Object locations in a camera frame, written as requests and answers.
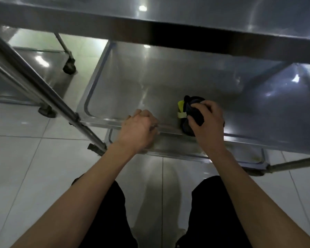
wheel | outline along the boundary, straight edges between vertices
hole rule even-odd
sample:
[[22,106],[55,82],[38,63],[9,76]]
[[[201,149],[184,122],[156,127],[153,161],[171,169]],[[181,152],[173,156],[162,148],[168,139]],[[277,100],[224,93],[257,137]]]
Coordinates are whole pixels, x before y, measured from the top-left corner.
[[57,116],[57,112],[52,109],[52,107],[48,106],[47,108],[40,107],[38,112],[45,117],[55,118]]
[[69,58],[63,67],[63,71],[67,73],[68,75],[73,75],[76,73],[77,69],[75,66],[75,59]]

tile floor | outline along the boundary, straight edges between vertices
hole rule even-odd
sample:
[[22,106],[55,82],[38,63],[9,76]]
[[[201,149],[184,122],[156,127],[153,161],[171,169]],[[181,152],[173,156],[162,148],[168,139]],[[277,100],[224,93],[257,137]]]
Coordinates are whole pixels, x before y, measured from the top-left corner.
[[[90,79],[106,40],[62,35],[76,58],[64,100],[73,109]],[[19,30],[13,46],[60,49],[51,33]],[[103,139],[106,129],[94,129]],[[89,141],[62,117],[45,118],[37,108],[0,104],[0,248],[8,248],[99,158]],[[274,165],[308,155],[268,151]],[[127,218],[140,247],[174,247],[188,228],[191,192],[217,175],[211,164],[136,155],[117,178]],[[310,235],[310,168],[253,177]]]

person's right hand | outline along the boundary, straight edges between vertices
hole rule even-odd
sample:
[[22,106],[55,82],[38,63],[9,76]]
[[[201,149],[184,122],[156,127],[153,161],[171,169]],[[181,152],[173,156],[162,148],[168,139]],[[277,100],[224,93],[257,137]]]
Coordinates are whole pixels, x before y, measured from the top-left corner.
[[213,101],[205,100],[200,104],[192,104],[191,106],[197,108],[204,117],[204,123],[198,126],[193,117],[187,116],[189,125],[201,148],[210,159],[216,154],[225,152],[224,119],[223,112],[219,105]]

black pants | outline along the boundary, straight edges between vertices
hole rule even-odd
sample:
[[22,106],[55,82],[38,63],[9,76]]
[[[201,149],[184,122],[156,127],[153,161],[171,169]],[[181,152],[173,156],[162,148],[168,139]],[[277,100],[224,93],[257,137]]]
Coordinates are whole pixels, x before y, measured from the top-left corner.
[[[128,226],[123,191],[115,181],[79,247],[137,247]],[[219,176],[203,180],[192,192],[188,230],[176,247],[252,247]]]

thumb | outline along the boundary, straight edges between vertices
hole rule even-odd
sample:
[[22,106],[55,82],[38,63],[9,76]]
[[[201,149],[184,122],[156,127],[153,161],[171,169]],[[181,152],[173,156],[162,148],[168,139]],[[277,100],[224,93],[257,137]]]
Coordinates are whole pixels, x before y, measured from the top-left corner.
[[192,116],[188,115],[187,119],[188,119],[188,123],[189,123],[189,125],[193,131],[195,131],[199,128],[199,126],[197,125],[197,123],[195,122],[195,120]]

